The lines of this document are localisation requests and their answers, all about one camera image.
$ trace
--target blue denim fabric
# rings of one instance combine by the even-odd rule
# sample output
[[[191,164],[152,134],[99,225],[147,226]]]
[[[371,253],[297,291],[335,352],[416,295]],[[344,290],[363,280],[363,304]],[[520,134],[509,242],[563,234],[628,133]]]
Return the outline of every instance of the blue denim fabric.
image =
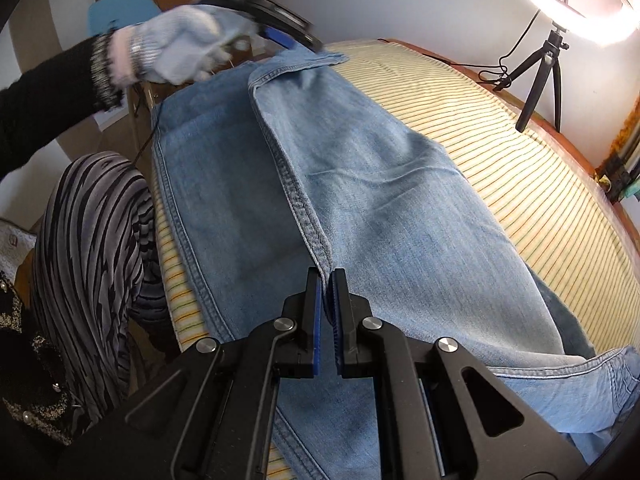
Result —
[[[246,336],[308,266],[324,284],[344,267],[375,315],[455,337],[593,460],[640,394],[640,356],[594,357],[443,147],[327,67],[342,61],[286,51],[165,102],[154,163],[207,327]],[[283,381],[274,441],[299,478],[377,479],[372,384],[336,376],[326,320],[321,348],[319,378]]]

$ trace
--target chair backrest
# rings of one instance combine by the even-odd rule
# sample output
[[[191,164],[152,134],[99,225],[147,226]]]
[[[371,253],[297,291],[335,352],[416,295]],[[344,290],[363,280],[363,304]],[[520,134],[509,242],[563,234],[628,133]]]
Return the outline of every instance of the chair backrest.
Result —
[[[98,0],[89,7],[89,35],[103,34],[111,27],[123,28],[146,22],[160,13],[153,0]]]

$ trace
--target knit glove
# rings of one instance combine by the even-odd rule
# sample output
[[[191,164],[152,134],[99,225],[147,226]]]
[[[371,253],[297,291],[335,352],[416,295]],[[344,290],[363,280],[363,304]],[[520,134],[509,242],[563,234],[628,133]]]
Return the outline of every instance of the knit glove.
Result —
[[[234,10],[176,7],[114,33],[111,81],[125,88],[139,79],[173,85],[206,79],[213,68],[229,61],[228,49],[240,37],[256,32],[255,23]]]

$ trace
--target person's leg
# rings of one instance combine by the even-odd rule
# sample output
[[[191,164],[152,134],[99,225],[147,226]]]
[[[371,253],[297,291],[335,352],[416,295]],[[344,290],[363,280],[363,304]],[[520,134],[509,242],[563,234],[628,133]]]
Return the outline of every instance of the person's leg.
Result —
[[[74,433],[127,395],[129,316],[156,339],[172,336],[150,191],[116,153],[76,160],[44,215],[33,261],[32,305],[65,364]]]

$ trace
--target black tripod stand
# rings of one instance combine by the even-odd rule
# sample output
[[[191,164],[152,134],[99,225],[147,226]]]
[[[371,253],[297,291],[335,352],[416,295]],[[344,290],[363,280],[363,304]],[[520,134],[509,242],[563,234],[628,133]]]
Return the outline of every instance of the black tripod stand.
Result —
[[[558,56],[560,54],[560,49],[562,48],[563,50],[566,50],[569,48],[569,45],[563,43],[562,36],[560,36],[560,32],[565,32],[565,30],[558,27],[556,24],[554,25],[556,26],[556,30],[552,30],[549,33],[549,38],[548,40],[545,40],[542,48],[527,57],[527,59],[525,59],[513,72],[511,72],[511,74],[507,75],[502,82],[494,88],[494,91],[496,92],[504,90],[507,86],[511,85],[515,79],[519,78],[519,76],[529,70],[529,68],[534,66],[537,62],[540,62],[540,67],[538,68],[538,73],[533,81],[531,92],[529,92],[529,96],[527,97],[527,102],[525,102],[524,108],[518,118],[518,122],[516,122],[516,130],[519,132],[524,131],[529,119],[533,115],[533,111],[535,110],[536,105],[540,100],[540,96],[542,95],[542,91],[545,88],[546,80],[549,78],[549,72],[552,70],[554,73],[554,97],[556,102],[556,131],[560,131],[560,118],[562,115],[562,87]]]

